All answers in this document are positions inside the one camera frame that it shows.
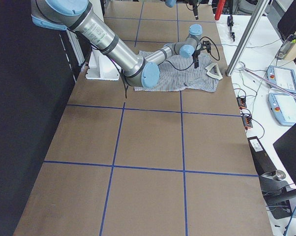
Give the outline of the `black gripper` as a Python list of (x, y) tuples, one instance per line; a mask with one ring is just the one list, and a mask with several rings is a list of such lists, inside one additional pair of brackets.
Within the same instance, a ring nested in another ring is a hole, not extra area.
[(197, 0), (188, 0), (188, 3), (190, 6), (193, 7), (192, 11), (193, 11), (194, 17), (196, 20), (198, 20), (199, 19), (198, 7), (197, 7), (198, 1)]
[(194, 57), (194, 68), (198, 68), (199, 67), (199, 58), (198, 58), (198, 56), (199, 56), (199, 54), (200, 54), (200, 52), (202, 51), (202, 42), (200, 42), (198, 45), (197, 45), (197, 47), (196, 47), (196, 49), (195, 49), (195, 52), (193, 53), (193, 57)]

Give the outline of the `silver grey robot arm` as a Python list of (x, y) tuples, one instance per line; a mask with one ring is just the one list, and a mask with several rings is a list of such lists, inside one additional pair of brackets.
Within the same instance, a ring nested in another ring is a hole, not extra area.
[(199, 14), (198, 14), (198, 6), (199, 6), (199, 1), (198, 0), (164, 0), (164, 3), (168, 7), (173, 7), (177, 2), (182, 2), (185, 3), (188, 6), (191, 6), (192, 8), (189, 10), (193, 11), (194, 17), (196, 20), (199, 19)]
[(200, 44), (203, 29), (189, 28), (185, 41), (169, 43), (147, 57), (135, 54), (93, 11), (88, 0), (33, 0), (31, 17), (36, 26), (53, 30), (71, 30), (83, 35), (101, 54), (121, 67), (124, 82), (132, 87), (151, 88), (160, 77), (159, 64), (180, 55), (188, 58)]

